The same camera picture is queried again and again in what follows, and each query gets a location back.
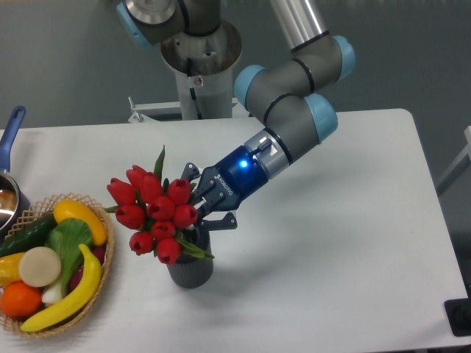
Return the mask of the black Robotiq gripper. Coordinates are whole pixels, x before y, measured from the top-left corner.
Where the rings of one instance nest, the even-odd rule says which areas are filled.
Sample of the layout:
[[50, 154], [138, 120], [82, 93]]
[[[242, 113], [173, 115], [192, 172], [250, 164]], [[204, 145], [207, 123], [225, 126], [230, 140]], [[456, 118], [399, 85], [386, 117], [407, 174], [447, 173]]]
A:
[[[199, 218], [212, 212], [238, 209], [243, 200], [264, 186], [269, 177], [257, 155], [264, 149], [251, 150], [239, 146], [217, 164], [204, 170], [194, 163], [186, 163], [181, 179], [197, 185], [195, 200], [201, 202], [198, 207]], [[238, 227], [235, 214], [227, 212], [219, 220], [201, 220], [197, 227], [202, 230], [231, 230]]]

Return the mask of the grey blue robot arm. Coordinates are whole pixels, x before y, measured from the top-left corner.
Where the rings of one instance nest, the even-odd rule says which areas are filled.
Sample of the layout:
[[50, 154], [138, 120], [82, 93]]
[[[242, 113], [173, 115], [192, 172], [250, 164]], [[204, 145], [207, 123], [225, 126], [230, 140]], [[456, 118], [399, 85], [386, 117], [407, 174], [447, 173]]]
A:
[[349, 75], [355, 52], [347, 39], [332, 36], [314, 1], [273, 1], [291, 59], [268, 70], [233, 68], [241, 56], [238, 30], [221, 16], [219, 1], [122, 1], [117, 12], [133, 41], [159, 45], [173, 70], [183, 119], [224, 118], [234, 101], [263, 129], [214, 166], [188, 166], [197, 179], [196, 227], [234, 229], [233, 211], [282, 170], [321, 144], [338, 118], [319, 90]]

